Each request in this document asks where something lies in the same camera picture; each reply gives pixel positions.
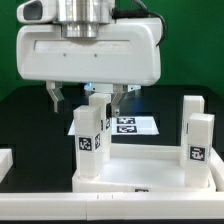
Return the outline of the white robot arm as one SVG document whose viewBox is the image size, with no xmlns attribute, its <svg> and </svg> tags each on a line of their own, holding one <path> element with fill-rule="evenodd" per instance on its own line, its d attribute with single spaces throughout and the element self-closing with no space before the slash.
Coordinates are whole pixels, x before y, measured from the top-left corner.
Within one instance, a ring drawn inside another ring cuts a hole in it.
<svg viewBox="0 0 224 224">
<path fill-rule="evenodd" d="M 17 69 L 22 78 L 41 80 L 59 112 L 64 82 L 110 84 L 111 112 L 129 85 L 150 86 L 161 75 L 159 45 L 164 18 L 140 0 L 120 10 L 115 0 L 28 0 L 18 6 Z"/>
</svg>

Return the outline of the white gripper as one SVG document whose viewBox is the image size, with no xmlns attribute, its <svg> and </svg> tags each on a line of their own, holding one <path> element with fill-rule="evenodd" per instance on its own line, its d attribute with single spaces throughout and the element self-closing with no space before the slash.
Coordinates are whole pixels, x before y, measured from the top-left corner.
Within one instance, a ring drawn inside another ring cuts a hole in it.
<svg viewBox="0 0 224 224">
<path fill-rule="evenodd" d="M 107 117 L 120 115 L 123 84 L 152 85 L 160 78 L 164 23 L 149 15 L 122 16 L 114 0 L 28 0 L 17 8 L 19 74 L 43 80 L 56 113 L 66 113 L 61 82 L 111 83 Z"/>
</svg>

